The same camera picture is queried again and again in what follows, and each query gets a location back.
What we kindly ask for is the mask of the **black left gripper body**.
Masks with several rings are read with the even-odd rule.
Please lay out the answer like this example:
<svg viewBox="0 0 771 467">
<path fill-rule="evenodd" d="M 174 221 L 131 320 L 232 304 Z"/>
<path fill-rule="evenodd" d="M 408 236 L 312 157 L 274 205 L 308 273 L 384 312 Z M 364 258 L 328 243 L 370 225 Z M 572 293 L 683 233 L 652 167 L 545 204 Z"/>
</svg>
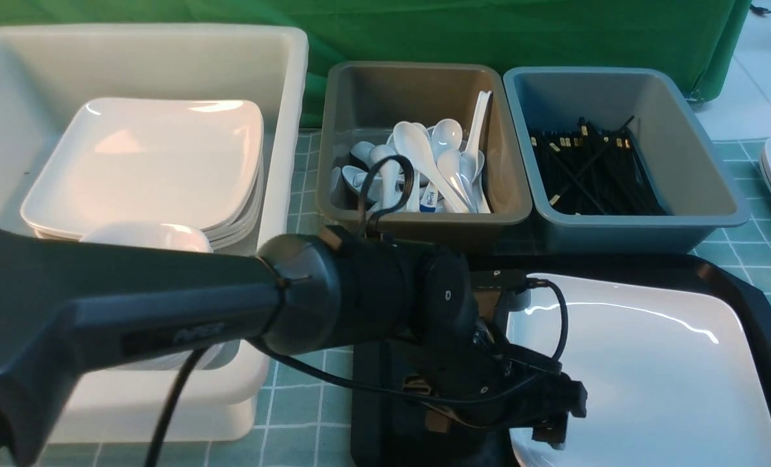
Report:
<svg viewBox="0 0 771 467">
<path fill-rule="evenodd" d="M 570 417 L 587 416 L 587 390 L 560 363 L 569 336 L 561 311 L 556 352 L 508 342 L 477 313 L 431 317 L 398 340 L 398 352 L 431 390 L 430 406 L 468 428 L 533 428 L 534 440 L 564 443 Z"/>
</svg>

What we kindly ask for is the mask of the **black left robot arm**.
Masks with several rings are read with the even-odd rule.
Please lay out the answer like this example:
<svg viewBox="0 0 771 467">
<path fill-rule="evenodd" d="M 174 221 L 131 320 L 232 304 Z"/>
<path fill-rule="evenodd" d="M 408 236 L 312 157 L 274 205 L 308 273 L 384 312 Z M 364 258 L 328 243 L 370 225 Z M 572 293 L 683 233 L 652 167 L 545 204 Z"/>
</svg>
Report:
<svg viewBox="0 0 771 467">
<path fill-rule="evenodd" d="M 436 243 L 282 234 L 252 257 L 47 241 L 0 230 L 0 449 L 34 464 L 83 375 L 187 352 L 155 426 L 159 461 L 190 373 L 213 345 L 244 340 L 340 387 L 427 405 L 473 429 L 530 427 L 563 446 L 587 391 L 561 368 L 569 311 L 551 289 L 554 354 L 508 342 L 480 316 L 471 270 Z"/>
</svg>

